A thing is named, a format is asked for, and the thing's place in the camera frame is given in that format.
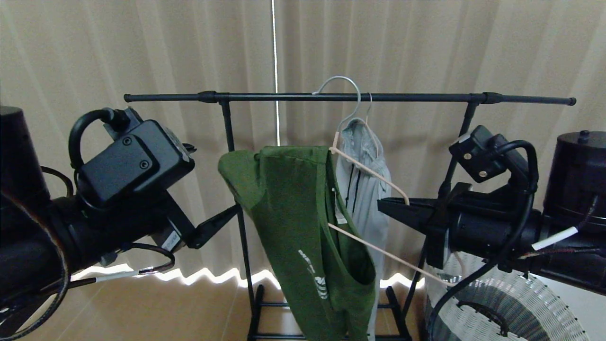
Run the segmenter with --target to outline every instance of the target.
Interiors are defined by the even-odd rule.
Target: tile floor
[[[269,281],[262,283],[266,300],[284,299]],[[396,284],[394,290],[402,303],[407,288]],[[423,292],[416,295],[407,317],[415,340],[418,340],[416,326],[422,321],[423,297]],[[387,303],[384,292],[381,302]],[[238,288],[236,280],[217,285],[200,279],[187,286],[178,279],[163,282],[144,277],[70,290],[55,315],[23,340],[244,341],[249,322],[247,290]],[[380,309],[377,333],[391,334],[396,330],[391,312]],[[259,331],[300,332],[288,308],[263,308]]]

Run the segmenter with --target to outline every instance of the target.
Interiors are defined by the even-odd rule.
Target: white basket
[[[461,254],[466,271],[471,273],[484,263],[480,257]],[[428,267],[435,275],[452,283],[462,280],[459,263],[450,257],[443,270]],[[427,280],[429,317],[447,287]],[[507,337],[500,327],[469,306],[458,307],[459,299],[481,303],[504,317],[510,327]],[[440,341],[589,341],[581,324],[566,304],[540,280],[525,279],[520,273],[496,268],[450,299],[440,310],[433,335]]]

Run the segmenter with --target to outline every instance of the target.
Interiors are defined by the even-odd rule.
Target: gray garment
[[[373,137],[379,146],[378,157]],[[385,165],[383,146],[375,133],[364,124],[364,121],[360,118],[353,118],[342,130],[341,138],[341,151],[391,181],[391,175]],[[389,221],[385,214],[379,212],[377,200],[390,197],[391,187],[363,170],[360,171],[356,165],[341,156],[337,159],[336,176],[339,192],[343,201],[346,202],[347,210],[359,235],[365,241],[385,249]],[[369,248],[368,251],[375,263],[376,272],[375,307],[368,323],[368,339],[374,341],[379,281],[383,276],[385,257],[374,249]]]

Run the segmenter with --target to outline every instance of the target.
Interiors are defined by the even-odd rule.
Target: curtain
[[[278,86],[312,92],[346,75],[362,92],[575,96],[573,107],[480,105],[485,125],[539,154],[541,208],[556,137],[606,129],[606,2],[276,1]],[[333,81],[325,92],[354,92]],[[385,148],[393,182],[411,197],[435,197],[465,103],[374,103],[368,123]],[[358,116],[365,117],[368,104]],[[355,103],[282,103],[281,140],[330,145]],[[460,167],[457,181],[473,183]],[[496,189],[505,175],[478,191]],[[392,220],[387,251],[416,259],[424,237]],[[385,276],[409,273],[386,260]]]
[[[0,100],[24,109],[40,164],[69,174],[67,137],[75,119],[126,106],[123,93],[273,92],[272,2],[3,1]],[[541,208],[556,137],[606,129],[606,2],[275,0],[278,90],[312,92],[332,75],[363,92],[500,92],[575,96],[573,107],[481,105],[473,121],[539,153]],[[335,81],[326,92],[353,92]],[[194,224],[233,199],[216,171],[227,152],[216,104],[133,103],[194,144],[196,169],[170,192]],[[274,103],[232,103],[237,149],[276,144]],[[281,144],[331,144],[354,103],[280,103]],[[366,113],[362,105],[359,116]],[[411,197],[435,197],[465,104],[374,103],[369,124],[385,147],[393,181]],[[110,142],[87,130],[85,160]],[[59,181],[48,178],[53,195]],[[506,176],[475,185],[489,191]],[[454,182],[471,181],[460,169]],[[391,223],[388,251],[414,260],[423,236]],[[268,268],[247,220],[253,273]],[[235,219],[200,250],[178,252],[184,275],[242,269]],[[163,261],[129,251],[133,268]],[[386,261],[385,276],[407,269]]]

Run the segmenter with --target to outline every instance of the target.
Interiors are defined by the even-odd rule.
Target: white logo
[[[313,269],[313,265],[311,265],[311,261],[309,260],[309,257],[307,257],[307,255],[305,255],[303,253],[303,251],[301,251],[301,250],[299,250],[299,254],[307,262],[307,266],[308,266],[307,271],[309,271],[310,274],[315,275],[316,271]],[[318,290],[318,295],[320,296],[320,298],[323,300],[328,299],[328,289],[326,288],[326,279],[324,277],[314,276],[314,283],[316,284],[316,289]]]

